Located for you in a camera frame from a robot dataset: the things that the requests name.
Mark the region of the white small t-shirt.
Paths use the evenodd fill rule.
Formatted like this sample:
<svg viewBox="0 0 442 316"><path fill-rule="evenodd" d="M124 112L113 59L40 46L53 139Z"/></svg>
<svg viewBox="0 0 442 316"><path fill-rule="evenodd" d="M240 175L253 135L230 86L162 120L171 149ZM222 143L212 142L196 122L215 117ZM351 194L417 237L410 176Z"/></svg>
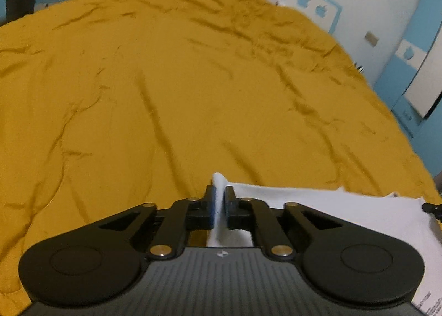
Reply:
<svg viewBox="0 0 442 316"><path fill-rule="evenodd" d="M223 211L223 194L227 186L234 188L236 197L259 199L271 208L281 209L287 202L298 202L412 245L425 263L423 281L413 303L427 315L441 314L441 226L434 216L423 211L423 198L412 199L396 192L386 196L365 196L347 192L343 187L336 190L260 187L232 183L220 173L213 174L212 184L216 188L215 223L207 237L207 246L252 245L249 232L227 229Z"/></svg>

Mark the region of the blue white wardrobe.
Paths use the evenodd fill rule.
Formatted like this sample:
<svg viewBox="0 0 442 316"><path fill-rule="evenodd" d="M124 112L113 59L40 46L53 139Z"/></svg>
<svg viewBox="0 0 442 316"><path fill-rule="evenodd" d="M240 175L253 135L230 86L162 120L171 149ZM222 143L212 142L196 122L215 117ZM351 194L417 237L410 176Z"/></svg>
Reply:
<svg viewBox="0 0 442 316"><path fill-rule="evenodd" d="M441 0L420 0L374 85L431 176L441 172Z"/></svg>

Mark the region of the mustard yellow bedspread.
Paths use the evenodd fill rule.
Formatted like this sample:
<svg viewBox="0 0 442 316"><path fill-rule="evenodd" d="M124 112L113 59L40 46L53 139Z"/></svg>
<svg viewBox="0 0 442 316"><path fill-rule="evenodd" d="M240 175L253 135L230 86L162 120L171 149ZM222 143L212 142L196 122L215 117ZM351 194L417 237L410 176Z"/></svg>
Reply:
<svg viewBox="0 0 442 316"><path fill-rule="evenodd" d="M440 202L347 52L267 0L68 0L1 27L1 313L30 246L215 172Z"/></svg>

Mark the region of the beige wall switch plate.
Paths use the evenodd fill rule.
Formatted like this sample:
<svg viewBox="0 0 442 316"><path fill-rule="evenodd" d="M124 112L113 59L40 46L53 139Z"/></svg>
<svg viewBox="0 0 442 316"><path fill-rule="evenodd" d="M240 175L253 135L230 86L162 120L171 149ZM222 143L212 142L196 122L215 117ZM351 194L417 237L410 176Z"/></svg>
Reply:
<svg viewBox="0 0 442 316"><path fill-rule="evenodd" d="M375 47L378 44L379 38L374 35L371 31L367 31L364 36L365 41L367 41L370 46Z"/></svg>

